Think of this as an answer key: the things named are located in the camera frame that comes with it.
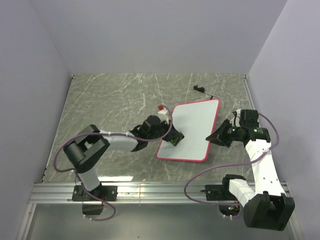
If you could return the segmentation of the green whiteboard eraser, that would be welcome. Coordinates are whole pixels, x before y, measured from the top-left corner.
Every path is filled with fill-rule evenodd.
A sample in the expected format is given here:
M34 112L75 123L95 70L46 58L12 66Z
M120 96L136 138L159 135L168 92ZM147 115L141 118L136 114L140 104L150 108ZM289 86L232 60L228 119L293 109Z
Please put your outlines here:
M178 137L178 138L172 139L172 140L170 141L170 143L171 143L173 146L177 146L182 139L183 139L182 137Z

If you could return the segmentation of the pink framed whiteboard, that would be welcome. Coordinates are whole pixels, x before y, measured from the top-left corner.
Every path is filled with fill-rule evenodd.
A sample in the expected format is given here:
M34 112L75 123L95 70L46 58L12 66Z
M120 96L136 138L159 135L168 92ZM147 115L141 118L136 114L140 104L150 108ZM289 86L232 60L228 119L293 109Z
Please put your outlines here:
M172 112L173 126L184 138L176 146L162 141L156 157L169 161L203 162L210 149L206 137L214 131L219 108L219 99L176 105Z

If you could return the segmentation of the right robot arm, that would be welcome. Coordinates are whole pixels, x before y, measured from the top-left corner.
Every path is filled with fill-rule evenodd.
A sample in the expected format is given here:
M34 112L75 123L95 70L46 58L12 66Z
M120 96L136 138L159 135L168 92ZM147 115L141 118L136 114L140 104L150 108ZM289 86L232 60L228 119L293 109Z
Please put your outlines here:
M251 188L244 176L226 174L221 185L206 185L208 201L237 201L249 228L283 231L295 209L286 195L273 161L269 131L260 127L257 110L238 109L206 141L223 147L241 142L249 156L254 177Z

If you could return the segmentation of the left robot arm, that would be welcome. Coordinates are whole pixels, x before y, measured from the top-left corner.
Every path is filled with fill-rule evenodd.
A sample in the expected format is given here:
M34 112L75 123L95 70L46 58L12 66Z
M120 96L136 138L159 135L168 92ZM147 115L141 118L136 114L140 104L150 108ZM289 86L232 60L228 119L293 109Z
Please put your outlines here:
M78 137L63 147L85 187L83 195L89 201L103 199L107 195L95 170L96 163L107 150L137 152L146 148L151 140L160 139L176 146L185 138L170 120L161 120L155 115L148 116L142 124L121 135L115 132L102 133L96 125L91 124L81 132L86 136Z

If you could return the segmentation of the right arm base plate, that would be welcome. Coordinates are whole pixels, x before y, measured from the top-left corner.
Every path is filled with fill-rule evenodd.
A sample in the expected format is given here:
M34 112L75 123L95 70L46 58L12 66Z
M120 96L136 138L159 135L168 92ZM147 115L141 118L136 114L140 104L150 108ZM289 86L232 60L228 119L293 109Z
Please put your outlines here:
M207 184L200 192L205 194L205 199L209 202L227 201L229 198L220 184Z

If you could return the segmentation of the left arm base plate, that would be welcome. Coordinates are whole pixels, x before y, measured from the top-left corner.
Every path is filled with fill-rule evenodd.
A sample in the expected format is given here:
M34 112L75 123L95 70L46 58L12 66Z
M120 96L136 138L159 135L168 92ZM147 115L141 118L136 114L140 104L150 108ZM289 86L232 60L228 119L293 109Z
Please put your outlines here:
M115 185L101 185L96 189L90 191L90 196L82 185L76 185L73 189L71 200L74 202L89 202L89 201L111 201L114 202L117 199L118 187Z

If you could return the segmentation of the aluminium mounting rail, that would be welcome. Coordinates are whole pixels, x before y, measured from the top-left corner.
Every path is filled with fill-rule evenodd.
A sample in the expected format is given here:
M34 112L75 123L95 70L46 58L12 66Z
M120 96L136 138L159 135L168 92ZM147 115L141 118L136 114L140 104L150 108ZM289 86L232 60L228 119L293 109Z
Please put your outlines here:
M116 201L112 204L188 204L193 203L184 195L183 182L103 182L117 186ZM30 204L80 204L73 201L74 183L36 183Z

